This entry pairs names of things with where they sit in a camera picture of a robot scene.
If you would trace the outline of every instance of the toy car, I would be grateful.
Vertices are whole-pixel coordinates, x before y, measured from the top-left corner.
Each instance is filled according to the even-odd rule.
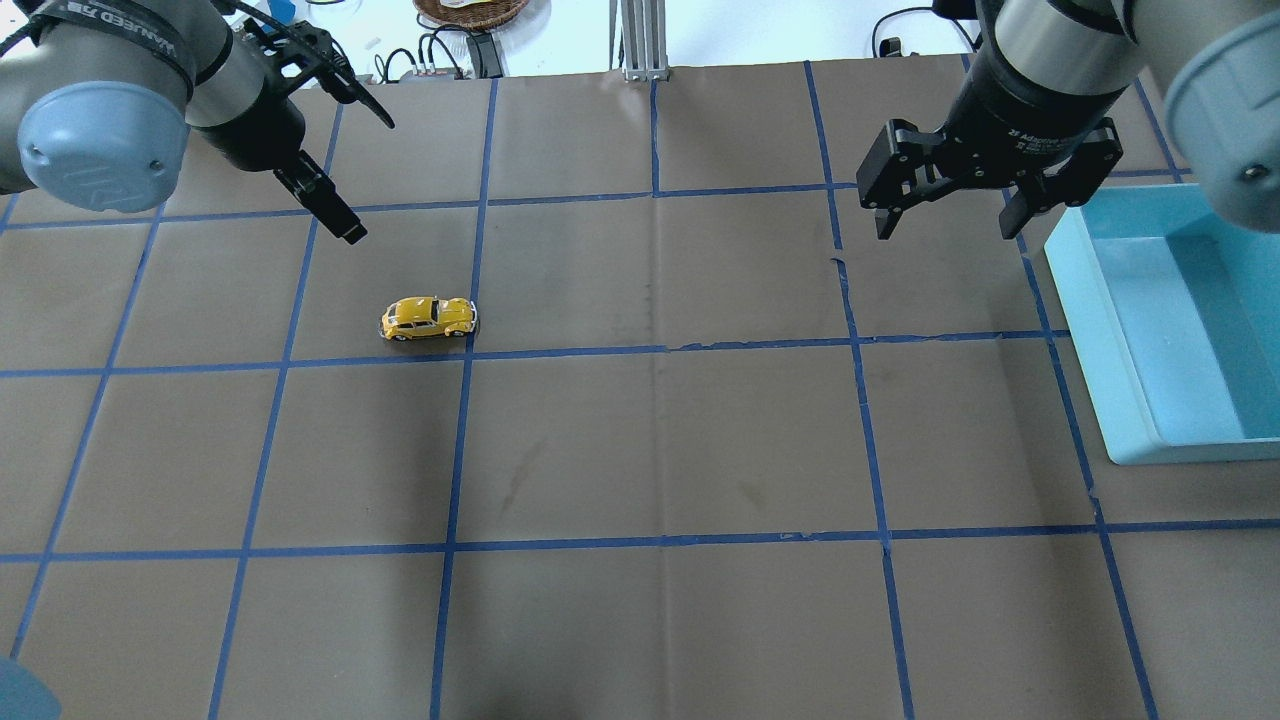
[[[476,329],[477,319],[476,304],[466,297],[406,297],[383,314],[379,334],[394,341],[461,337]]]

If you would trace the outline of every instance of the black cable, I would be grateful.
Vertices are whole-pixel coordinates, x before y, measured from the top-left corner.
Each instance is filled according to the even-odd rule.
[[[884,20],[888,20],[891,18],[896,18],[899,15],[905,15],[908,13],[920,13],[920,12],[932,13],[933,8],[923,6],[923,5],[922,6],[916,6],[916,8],[902,8],[901,10],[893,10],[892,13],[890,13],[890,14],[882,17],[881,19],[876,20],[876,26],[872,27],[872,56],[873,58],[879,58],[881,56],[881,54],[879,54],[879,42],[877,41],[877,38],[879,37],[879,28],[881,28],[882,24],[884,24]],[[952,18],[946,18],[946,19],[951,20],[951,24],[954,24],[955,28],[964,37],[965,42],[969,45],[969,51],[972,53],[972,51],[977,50],[977,47],[974,45],[975,44],[974,38],[969,37],[969,33],[965,32],[964,26],[960,24],[960,20],[956,20],[956,19],[952,19]]]
[[[436,42],[440,44],[440,47],[444,49],[444,54],[449,58],[449,61],[453,63],[453,70],[457,73],[457,78],[462,79],[462,65],[460,65],[457,59],[453,58],[453,53],[449,51],[449,46],[445,45],[444,41],[440,40],[434,32],[431,33],[431,42],[426,46],[426,61],[433,65],[435,64],[435,58],[431,55],[431,50]]]
[[[35,38],[35,36],[40,33],[40,28],[44,27],[46,22],[47,20],[45,18],[27,20],[24,26],[19,27],[13,35],[0,42],[0,56],[17,47],[23,40],[27,40],[28,37]]]
[[[392,74],[392,60],[394,60],[396,56],[399,55],[401,53],[403,53],[404,56],[408,58],[408,64],[413,65],[413,72],[417,72],[417,63],[413,61],[413,54],[410,53],[408,50],[404,50],[403,47],[397,47],[396,50],[392,50],[392,54],[388,55],[387,60],[383,63],[383,83],[384,85],[385,83],[399,82],[398,79],[390,79],[390,74]]]
[[[396,122],[392,120],[390,113],[387,111],[387,108],[383,108],[381,102],[379,102],[376,97],[370,95],[369,91],[365,90],[358,81],[355,79],[353,74],[349,74],[351,68],[347,68],[348,74],[344,74],[342,68],[335,65],[334,61],[330,60],[329,58],[321,55],[310,42],[307,42],[305,37],[298,35],[297,31],[291,28],[288,24],[282,23],[280,20],[264,13],[262,10],[259,10],[257,8],[246,4],[243,0],[227,0],[227,1],[237,10],[256,19],[257,22],[271,26],[275,29],[278,29],[285,37],[292,40],[298,46],[298,50],[301,50],[303,55],[307,55],[312,61],[319,63],[321,65],[326,65],[329,70],[333,73],[333,77],[340,78],[347,90],[349,90],[356,96],[356,100],[360,100],[360,102],[364,104],[366,108],[369,108],[369,110],[372,114],[378,115],[378,119],[381,120],[383,124],[385,124],[389,128],[396,127]]]

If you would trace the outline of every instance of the blue tray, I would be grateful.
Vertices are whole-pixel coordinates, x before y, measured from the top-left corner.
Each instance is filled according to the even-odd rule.
[[[1280,236],[1194,184],[1114,187],[1046,252],[1111,460],[1280,457]]]

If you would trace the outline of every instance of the blue tape grid line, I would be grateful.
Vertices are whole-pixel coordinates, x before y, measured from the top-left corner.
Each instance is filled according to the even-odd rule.
[[[658,174],[658,81],[649,81],[649,192],[654,197],[662,193]]]
[[[10,200],[9,210],[6,210],[5,217],[13,210],[17,202],[17,197]],[[22,612],[22,620],[18,624],[18,632],[13,639],[13,647],[9,650],[9,657],[12,660],[18,660],[22,655],[22,646],[27,639],[27,633],[31,630],[31,621],[36,614],[36,605],[40,601],[40,593],[45,585],[45,578],[49,574],[49,564],[54,553],[54,547],[58,546],[58,537],[61,533],[63,523],[67,520],[67,510],[70,506],[72,492],[76,489],[76,480],[79,478],[81,468],[84,464],[84,454],[88,451],[88,441],[93,434],[93,424],[97,421],[99,411],[102,409],[102,397],[106,395],[106,383],[110,379],[111,368],[115,366],[115,360],[120,355],[120,345],[124,342],[124,331],[129,324],[129,315],[133,313],[133,306],[138,299],[138,288],[142,286],[142,274],[147,269],[147,264],[151,260],[151,250],[155,247],[156,236],[160,232],[160,218],[164,217],[164,204],[156,208],[155,215],[151,218],[151,229],[147,232],[146,245],[142,247],[142,255],[138,258],[137,270],[133,273],[133,284],[129,287],[129,295],[124,301],[124,309],[120,313],[120,322],[115,327],[115,337],[111,340],[111,351],[106,356],[106,365],[104,365],[102,375],[97,382],[97,391],[93,393],[93,402],[90,405],[88,416],[84,420],[84,429],[81,432],[79,443],[76,447],[76,457],[72,461],[70,473],[67,477],[67,484],[63,488],[61,500],[58,503],[58,512],[54,515],[52,525],[49,529],[49,538],[45,542],[45,550],[41,553],[40,568],[36,570],[36,579],[32,582],[31,593],[27,596],[27,605]]]
[[[818,87],[813,79],[813,64],[804,61],[805,82],[809,87],[809,102],[813,106],[814,129],[818,133],[818,152],[822,156],[822,173],[826,179],[827,209],[831,217],[831,236],[836,251],[845,249],[840,232],[840,213],[836,208],[836,191],[832,187],[831,156],[827,152],[827,131],[822,123],[822,106],[818,101]],[[876,455],[876,432],[872,427],[872,409],[867,395],[867,375],[863,364],[863,343],[858,333],[858,320],[854,316],[852,300],[849,292],[849,273],[845,261],[835,258],[836,274],[840,281],[840,299],[845,309],[845,323],[849,327],[849,347],[852,351],[854,379],[858,384],[858,410],[861,414],[863,442],[867,447],[867,462],[870,468],[872,497],[876,503],[876,532],[881,543],[881,565],[884,574],[884,596],[888,605],[890,632],[893,637],[893,660],[897,665],[899,692],[902,697],[902,714],[906,720],[915,719],[915,706],[911,701],[911,679],[906,662],[906,642],[902,637],[902,615],[897,603],[897,580],[893,575],[893,536],[890,530],[888,515],[884,510],[884,492],[881,487],[879,459]]]
[[[334,110],[333,129],[329,135],[329,149],[325,152],[324,170],[333,167],[334,150],[338,146],[338,131],[342,127],[343,106]],[[227,679],[227,664],[230,660],[232,642],[236,637],[236,621],[239,618],[241,597],[244,592],[244,575],[248,570],[250,550],[253,547],[253,532],[257,527],[257,512],[262,503],[262,488],[266,484],[266,470],[271,462],[271,447],[275,441],[275,428],[280,419],[280,405],[284,402],[284,386],[289,374],[289,356],[293,354],[293,341],[298,334],[298,316],[302,314],[302,297],[306,293],[307,275],[311,272],[311,258],[315,251],[316,232],[320,223],[312,218],[307,229],[306,250],[302,254],[302,266],[298,269],[298,282],[293,291],[293,310],[289,315],[289,332],[284,338],[280,354],[279,374],[275,380],[275,395],[271,398],[271,413],[268,415],[266,432],[262,438],[262,454],[259,456],[257,475],[253,479],[253,495],[250,498],[248,516],[244,520],[244,537],[241,541],[236,562],[236,579],[232,583],[232,597],[227,610],[227,624],[223,629],[223,642],[218,653],[218,670],[214,674],[214,689],[209,698],[209,720],[218,720],[221,707],[223,684]]]
[[[1280,530],[1280,518],[1254,518],[1239,520],[1166,520],[1144,523],[1108,523],[1111,534],[1158,534],[1233,530]],[[982,538],[1021,538],[1051,536],[1092,536],[1097,534],[1097,524],[1079,525],[996,525],[974,528],[906,528],[891,530],[895,541],[932,539],[982,539]],[[682,536],[634,536],[634,537],[588,537],[588,538],[545,538],[517,541],[471,541],[453,544],[454,552],[506,552],[541,550],[608,550],[630,547],[692,547],[716,544],[776,544],[787,542],[876,542],[883,541],[878,529],[872,530],[832,530],[832,532],[781,532],[781,533],[722,533],[722,534],[682,534]],[[248,557],[366,557],[380,555],[443,555],[448,544],[404,543],[404,544],[342,544],[308,547],[253,547],[248,552],[241,548],[198,548],[198,550],[120,550],[120,551],[82,551],[54,552],[50,562],[140,562],[152,560],[236,560],[242,555]],[[45,556],[40,552],[0,553],[0,565],[29,565],[40,562]]]
[[[1009,191],[1004,191],[1005,201],[1009,201]],[[1036,268],[1030,254],[1027,250],[1027,240],[1023,233],[1018,233],[1018,251],[1021,255],[1023,269],[1027,273],[1027,282],[1032,295],[1036,297],[1036,313],[1039,315],[1043,329],[1044,345],[1048,347],[1050,360],[1053,364],[1053,375],[1057,380],[1059,395],[1062,398],[1062,409],[1066,413],[1066,421],[1071,430],[1071,442],[1075,446],[1075,457],[1080,465],[1080,475],[1084,487],[1093,505],[1093,518],[1097,525],[1098,541],[1102,546],[1102,557],[1106,562],[1107,575],[1111,580],[1111,591],[1115,594],[1116,609],[1120,614],[1120,625],[1124,629],[1125,643],[1129,647],[1129,657],[1133,661],[1134,675],[1138,680],[1138,689],[1142,693],[1142,702],[1147,710],[1148,720],[1158,720],[1160,712],[1156,710],[1156,700],[1151,691],[1151,682],[1147,678],[1147,666],[1142,659],[1142,648],[1138,644],[1138,634],[1133,626],[1133,618],[1129,612],[1129,601],[1125,597],[1124,583],[1120,579],[1120,568],[1116,564],[1115,550],[1111,546],[1111,534],[1107,527],[1106,515],[1102,512],[1102,501],[1094,495],[1093,470],[1084,450],[1084,438],[1080,434],[1080,424],[1075,414],[1075,405],[1071,402],[1071,392],[1066,384],[1066,374],[1062,370],[1062,359],[1059,354],[1057,340],[1050,329],[1048,313],[1044,310],[1044,297],[1041,293],[1039,282],[1036,278]]]
[[[1189,173],[1187,169],[1176,169],[1178,173]],[[1115,170],[1111,173],[1112,177],[1121,178],[1170,178],[1180,181],[1180,174],[1174,176],[1172,170]],[[612,192],[612,193],[594,193],[594,195],[553,195],[553,196],[539,196],[539,197],[506,197],[506,199],[492,199],[489,200],[490,208],[497,206],[513,206],[513,205],[556,205],[567,202],[614,202],[618,200],[635,200],[639,197],[714,197],[721,195],[760,195],[760,193],[786,193],[786,192],[818,192],[824,190],[855,190],[858,183],[832,181],[831,183],[809,183],[809,184],[771,184],[771,186],[750,186],[750,187],[712,187],[712,188],[694,188],[694,190],[662,190],[662,191],[648,191],[648,192]],[[445,210],[445,209],[460,209],[460,208],[476,208],[477,201],[474,200],[457,200],[457,201],[442,201],[442,202],[399,202],[389,205],[358,205],[353,210],[357,213],[393,213],[404,210]],[[13,211],[13,205],[10,205],[9,213]],[[247,213],[215,213],[207,215],[165,215],[160,218],[161,224],[170,223],[204,223],[204,222],[219,222],[219,220],[251,220],[251,219],[269,219],[269,218],[294,218],[306,217],[308,213],[306,210],[257,210]],[[151,224],[152,220],[147,218],[104,218],[95,220],[50,220],[38,223],[9,223],[8,228],[14,231],[31,231],[31,229],[65,229],[65,228],[93,228],[93,227],[113,227],[113,225],[146,225]]]
[[[485,119],[484,154],[480,165],[480,206],[476,211],[475,252],[471,260],[471,297],[480,296],[480,264],[484,260],[485,214],[489,206],[489,170],[493,159],[494,115],[498,111],[498,81],[489,85],[489,114]],[[462,460],[466,454],[467,414],[471,405],[471,374],[475,366],[475,336],[467,336],[462,363],[462,392],[458,397],[458,427],[453,441],[453,479],[449,487],[449,520],[444,536],[444,568],[440,573],[440,600],[435,616],[435,652],[431,667],[429,717],[439,720],[444,694],[444,643],[449,630],[449,601],[453,594],[453,565],[458,546],[458,507],[462,502]]]
[[[1142,78],[1134,78],[1133,87],[1138,91],[1138,100],[1142,101],[1142,109],[1147,113],[1147,120],[1151,123],[1151,129],[1156,133],[1156,142],[1160,143],[1160,151],[1165,155],[1165,163],[1169,164],[1169,173],[1174,176],[1174,182],[1183,182],[1183,170],[1178,168],[1178,163],[1174,160],[1174,154],[1169,150],[1169,142],[1165,140],[1165,131],[1160,129],[1160,118],[1156,117],[1156,109],[1151,105],[1151,99],[1147,96],[1147,88],[1142,86]]]
[[[1068,331],[1053,331],[1055,337],[1070,337]],[[1041,331],[995,331],[969,333],[943,333],[933,336],[893,334],[854,338],[858,345],[901,345],[913,342],[974,342],[989,340],[1039,340]],[[841,347],[850,343],[847,337],[817,337],[796,340],[751,340],[724,341],[713,343],[690,343],[681,346],[666,345],[617,345],[603,347],[550,347],[539,350],[492,350],[429,355],[390,355],[365,357],[315,357],[308,360],[288,360],[284,363],[212,363],[196,365],[137,365],[124,368],[50,368],[0,370],[5,378],[58,378],[83,375],[169,375],[191,373],[237,373],[253,370],[279,370],[280,368],[346,368],[355,365],[401,365],[417,363],[461,363],[468,357],[477,361],[531,360],[539,357],[581,357],[602,355],[662,355],[675,352],[707,352],[719,350],[769,350],[785,347]]]

